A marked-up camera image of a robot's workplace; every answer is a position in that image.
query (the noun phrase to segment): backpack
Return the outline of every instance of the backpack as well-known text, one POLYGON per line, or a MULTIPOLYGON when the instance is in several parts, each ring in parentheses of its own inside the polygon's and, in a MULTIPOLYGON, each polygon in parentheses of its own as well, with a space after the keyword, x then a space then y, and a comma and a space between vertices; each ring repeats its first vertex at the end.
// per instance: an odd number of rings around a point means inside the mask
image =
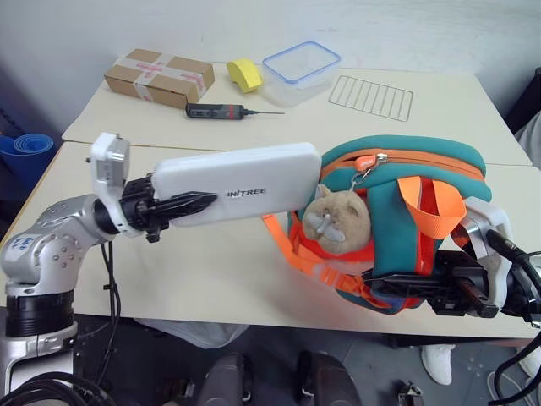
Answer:
POLYGON ((357 305, 393 315, 420 299, 379 294, 363 274, 434 275, 436 251, 466 216, 464 199, 490 201, 481 155, 456 141, 406 135, 373 135, 349 141, 322 156, 320 183, 331 192, 354 190, 369 209, 371 240, 343 255, 323 251, 304 235, 304 209, 288 213, 287 234, 276 217, 265 225, 288 263, 333 287, 357 305))

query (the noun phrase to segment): yellow sponge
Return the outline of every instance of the yellow sponge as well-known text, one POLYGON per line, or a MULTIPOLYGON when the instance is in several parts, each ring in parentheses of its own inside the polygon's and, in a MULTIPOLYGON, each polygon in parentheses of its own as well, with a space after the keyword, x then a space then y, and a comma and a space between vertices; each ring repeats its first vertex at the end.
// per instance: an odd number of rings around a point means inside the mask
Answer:
POLYGON ((243 93, 254 91, 263 85, 263 79, 257 67, 247 58, 240 58, 227 63, 227 71, 233 82, 238 84, 243 93))

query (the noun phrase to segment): shoe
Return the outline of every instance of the shoe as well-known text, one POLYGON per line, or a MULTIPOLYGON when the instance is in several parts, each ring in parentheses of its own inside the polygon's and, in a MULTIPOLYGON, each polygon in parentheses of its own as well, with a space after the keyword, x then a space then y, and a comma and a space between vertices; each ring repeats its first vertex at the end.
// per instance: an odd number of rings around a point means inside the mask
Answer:
POLYGON ((454 344, 424 345, 421 360, 430 377, 440 385, 451 384, 451 351, 454 344))
POLYGON ((518 361, 518 364, 527 373, 530 378, 533 378, 541 367, 541 348, 534 349, 525 359, 518 361))

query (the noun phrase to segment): screwdriver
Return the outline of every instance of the screwdriver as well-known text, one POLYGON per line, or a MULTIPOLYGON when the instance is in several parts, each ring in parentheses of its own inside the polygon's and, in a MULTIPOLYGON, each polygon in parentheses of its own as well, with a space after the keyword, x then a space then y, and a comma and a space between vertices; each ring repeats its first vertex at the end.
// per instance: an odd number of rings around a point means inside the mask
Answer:
POLYGON ((256 112, 241 104, 196 104, 186 105, 186 114, 190 118, 214 118, 222 120, 242 120, 250 114, 285 114, 284 112, 256 112))

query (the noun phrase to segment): rolled mat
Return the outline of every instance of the rolled mat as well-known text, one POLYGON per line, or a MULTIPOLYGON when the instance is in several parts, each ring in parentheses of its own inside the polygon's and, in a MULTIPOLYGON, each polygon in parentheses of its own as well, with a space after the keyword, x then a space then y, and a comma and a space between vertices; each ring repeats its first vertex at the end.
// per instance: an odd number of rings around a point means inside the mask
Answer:
POLYGON ((54 142, 48 135, 26 134, 16 139, 0 135, 0 156, 28 190, 40 180, 55 153, 54 142))

